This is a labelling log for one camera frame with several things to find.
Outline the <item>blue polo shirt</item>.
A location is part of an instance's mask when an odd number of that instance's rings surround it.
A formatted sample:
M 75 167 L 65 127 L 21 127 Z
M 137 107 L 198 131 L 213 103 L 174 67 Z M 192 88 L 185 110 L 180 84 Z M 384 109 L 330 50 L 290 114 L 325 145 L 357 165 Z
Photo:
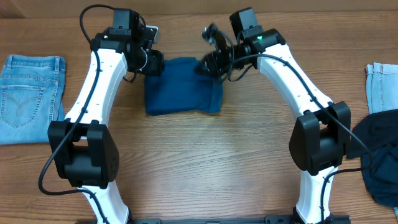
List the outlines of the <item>blue polo shirt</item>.
M 195 71 L 201 62 L 195 57 L 180 57 L 165 61 L 159 77 L 146 76 L 144 101 L 151 116 L 200 110 L 219 113 L 223 86 L 215 79 Z

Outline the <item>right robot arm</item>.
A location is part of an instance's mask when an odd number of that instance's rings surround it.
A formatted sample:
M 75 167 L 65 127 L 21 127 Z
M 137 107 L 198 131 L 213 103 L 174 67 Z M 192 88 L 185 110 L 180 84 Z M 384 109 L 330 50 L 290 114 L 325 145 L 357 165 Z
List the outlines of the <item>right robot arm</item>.
M 295 119 L 289 141 L 290 155 L 300 169 L 300 195 L 292 215 L 267 216 L 266 223 L 350 223 L 347 215 L 332 215 L 329 199 L 332 174 L 343 162 L 349 144 L 351 111 L 334 103 L 306 76 L 285 39 L 276 29 L 264 30 L 250 7 L 230 15 L 237 42 L 215 24 L 202 32 L 215 46 L 197 71 L 219 81 L 233 70 L 254 67 L 267 77 L 288 104 Z

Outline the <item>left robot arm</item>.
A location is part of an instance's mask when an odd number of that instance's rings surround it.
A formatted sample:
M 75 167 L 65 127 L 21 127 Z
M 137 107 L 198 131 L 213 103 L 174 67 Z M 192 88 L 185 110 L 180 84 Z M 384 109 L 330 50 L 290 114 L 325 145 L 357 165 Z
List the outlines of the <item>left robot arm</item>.
M 90 67 L 80 94 L 64 121 L 52 121 L 48 138 L 52 155 L 39 175 L 54 163 L 58 175 L 69 181 L 71 190 L 60 195 L 82 193 L 96 215 L 97 223 L 132 223 L 130 209 L 116 184 L 119 151 L 108 129 L 111 108 L 122 80 L 128 72 L 155 76 L 164 70 L 164 55 L 152 49 L 159 29 L 147 26 L 131 9 L 114 8 L 113 24 L 88 39 Z

